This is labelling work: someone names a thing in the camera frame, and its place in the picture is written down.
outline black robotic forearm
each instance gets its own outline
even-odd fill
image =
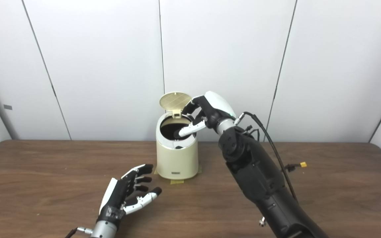
[[[270,156],[237,126],[225,130],[218,142],[226,165],[244,195],[253,202],[278,238],[328,238],[293,199],[283,175]]]

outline wire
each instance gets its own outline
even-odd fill
[[[252,130],[249,134],[251,135],[254,132],[257,132],[257,141],[260,142],[260,130],[259,129],[254,129]]]
[[[70,238],[72,237],[77,231],[77,227],[75,229],[72,229],[66,236],[65,238]]]
[[[298,199],[296,199],[295,191],[293,190],[293,187],[292,187],[292,183],[290,182],[289,176],[287,175],[286,169],[283,165],[283,162],[281,161],[280,155],[278,154],[277,149],[275,148],[274,143],[271,140],[271,137],[269,136],[269,133],[264,128],[263,124],[261,123],[261,121],[258,119],[258,117],[255,114],[252,114],[252,113],[247,112],[247,111],[245,111],[243,113],[250,116],[258,124],[258,126],[263,130],[264,134],[266,135],[267,139],[269,140],[271,147],[273,148],[275,156],[277,157],[278,163],[280,164],[280,168],[283,171],[284,179],[286,179],[287,185],[289,186],[290,193],[292,194],[295,201],[298,202]]]

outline black cable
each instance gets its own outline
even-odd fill
[[[258,119],[258,117],[255,114],[252,114],[252,113],[247,112],[247,111],[245,111],[243,113],[250,116],[258,124],[258,126],[263,130],[264,134],[266,135],[267,139],[269,140],[271,147],[273,148],[275,156],[277,157],[278,163],[280,164],[280,168],[283,171],[284,179],[286,179],[287,185],[289,186],[290,193],[292,194],[292,196],[296,200],[296,202],[298,202],[298,199],[296,199],[295,191],[293,190],[293,187],[292,187],[292,183],[290,182],[289,176],[287,176],[286,169],[283,165],[283,162],[281,161],[280,155],[278,155],[277,149],[275,148],[274,143],[271,140],[271,137],[269,136],[269,133],[264,128],[263,124],[261,123],[261,121]]]
[[[77,231],[77,227],[75,229],[72,229],[66,236],[65,238],[70,238],[72,237]]]

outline cable connector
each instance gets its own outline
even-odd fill
[[[245,116],[245,113],[242,113],[235,121],[234,121],[234,125],[237,126],[240,121],[242,121],[243,117]]]
[[[305,168],[307,167],[307,163],[306,162],[301,162],[299,164],[288,164],[287,166],[285,166],[284,168],[287,169],[288,172],[292,172],[293,170],[296,169],[296,167],[301,167],[301,168]]]

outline robotic finger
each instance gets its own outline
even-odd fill
[[[160,187],[154,188],[145,196],[138,196],[130,199],[126,199],[126,205],[123,208],[126,215],[132,214],[133,212],[139,211],[146,205],[150,204],[154,199],[160,196],[162,190]]]

